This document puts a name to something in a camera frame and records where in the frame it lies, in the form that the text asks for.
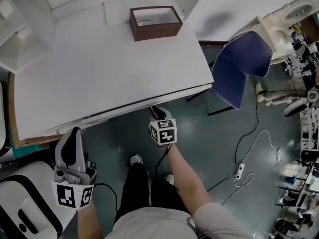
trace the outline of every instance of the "foot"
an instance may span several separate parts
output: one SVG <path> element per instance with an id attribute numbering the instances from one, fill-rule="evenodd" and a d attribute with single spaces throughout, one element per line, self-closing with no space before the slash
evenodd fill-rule
<path id="1" fill-rule="evenodd" d="M 171 185 L 174 185 L 175 179 L 174 176 L 170 173 L 164 176 L 164 180 L 168 181 Z"/>
<path id="2" fill-rule="evenodd" d="M 134 163 L 141 163 L 141 164 L 143 164 L 143 160 L 142 160 L 142 158 L 141 158 L 140 155 L 135 154 L 135 155 L 133 155 L 132 157 L 130 157 L 130 164 L 131 164 L 131 166 L 132 166 Z"/>
<path id="3" fill-rule="evenodd" d="M 255 86 L 255 92 L 257 96 L 257 101 L 262 102 L 265 98 L 263 94 L 260 94 L 263 91 L 263 88 L 261 87 L 260 83 L 257 83 Z"/>

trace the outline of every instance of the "white plastic device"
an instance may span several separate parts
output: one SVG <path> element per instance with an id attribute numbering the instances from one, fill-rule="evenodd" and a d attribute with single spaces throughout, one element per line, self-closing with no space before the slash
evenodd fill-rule
<path id="1" fill-rule="evenodd" d="M 244 167 L 245 167 L 245 164 L 243 164 L 243 163 L 239 164 L 237 173 L 235 175 L 236 180 L 240 180 L 241 175 L 243 174 L 243 171 L 244 171 Z"/>

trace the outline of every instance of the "brown wooden box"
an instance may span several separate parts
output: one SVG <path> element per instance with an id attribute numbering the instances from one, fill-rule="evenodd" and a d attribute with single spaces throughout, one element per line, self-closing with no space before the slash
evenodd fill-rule
<path id="1" fill-rule="evenodd" d="M 130 26 L 135 41 L 177 36 L 182 25 L 173 6 L 130 9 Z"/>

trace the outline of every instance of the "white table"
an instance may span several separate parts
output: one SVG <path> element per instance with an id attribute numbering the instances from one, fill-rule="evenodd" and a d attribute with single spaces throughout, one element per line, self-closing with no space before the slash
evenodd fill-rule
<path id="1" fill-rule="evenodd" d="M 176 37 L 135 42 L 128 22 L 106 25 L 103 5 L 98 5 L 59 20 L 53 50 L 16 74 L 18 135 L 24 139 L 88 127 L 198 93 L 211 82 L 187 23 Z"/>

